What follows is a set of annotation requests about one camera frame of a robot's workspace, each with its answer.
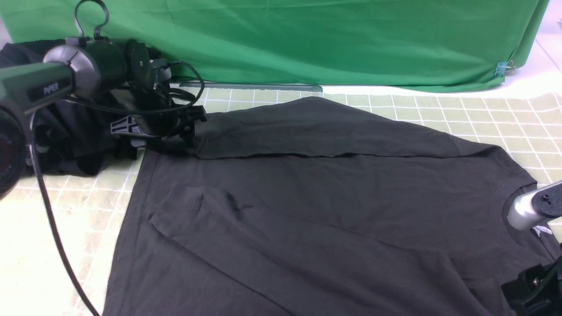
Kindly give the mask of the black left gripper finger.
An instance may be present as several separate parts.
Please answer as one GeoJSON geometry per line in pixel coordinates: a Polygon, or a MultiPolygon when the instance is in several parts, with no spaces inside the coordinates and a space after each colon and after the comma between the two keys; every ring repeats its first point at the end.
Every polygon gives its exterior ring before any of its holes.
{"type": "Polygon", "coordinates": [[[128,140],[132,147],[145,147],[152,136],[143,132],[135,118],[126,116],[110,125],[110,132],[114,137],[128,140]]]}

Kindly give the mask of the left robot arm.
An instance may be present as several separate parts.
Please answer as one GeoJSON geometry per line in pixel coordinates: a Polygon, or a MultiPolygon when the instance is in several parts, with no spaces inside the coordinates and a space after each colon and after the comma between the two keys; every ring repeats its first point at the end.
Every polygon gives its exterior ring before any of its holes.
{"type": "Polygon", "coordinates": [[[134,39],[70,37],[43,61],[1,70],[1,196],[16,185],[32,144],[32,114],[60,100],[123,115],[110,133],[134,147],[180,136],[193,144],[207,120],[197,95],[169,86],[177,62],[134,39]]]}

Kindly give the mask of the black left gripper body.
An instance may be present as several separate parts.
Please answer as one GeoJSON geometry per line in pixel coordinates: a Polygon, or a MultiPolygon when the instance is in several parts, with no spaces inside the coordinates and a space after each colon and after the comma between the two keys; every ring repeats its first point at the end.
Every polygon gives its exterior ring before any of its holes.
{"type": "Polygon", "coordinates": [[[113,90],[124,117],[132,116],[143,132],[152,136],[147,144],[154,144],[178,136],[193,144],[195,125],[207,121],[205,109],[197,105],[205,86],[197,94],[172,88],[171,68],[189,68],[197,79],[199,73],[188,63],[169,61],[162,55],[125,55],[110,60],[110,78],[117,87],[113,90]]]}

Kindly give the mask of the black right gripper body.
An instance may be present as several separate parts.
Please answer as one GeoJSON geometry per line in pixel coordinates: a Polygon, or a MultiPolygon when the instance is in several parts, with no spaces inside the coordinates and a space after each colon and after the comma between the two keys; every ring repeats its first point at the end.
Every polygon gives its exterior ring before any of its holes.
{"type": "Polygon", "coordinates": [[[501,285],[508,306],[517,316],[562,314],[562,258],[528,268],[501,285]]]}

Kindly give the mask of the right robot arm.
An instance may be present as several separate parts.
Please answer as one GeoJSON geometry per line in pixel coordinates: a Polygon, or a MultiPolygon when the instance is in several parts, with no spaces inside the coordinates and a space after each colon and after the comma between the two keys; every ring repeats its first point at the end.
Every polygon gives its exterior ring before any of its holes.
{"type": "MultiPolygon", "coordinates": [[[[518,196],[507,215],[516,230],[538,228],[562,216],[560,181],[518,196]]],[[[504,298],[518,316],[560,316],[562,314],[562,258],[553,263],[523,270],[517,278],[501,285],[504,298]]]]}

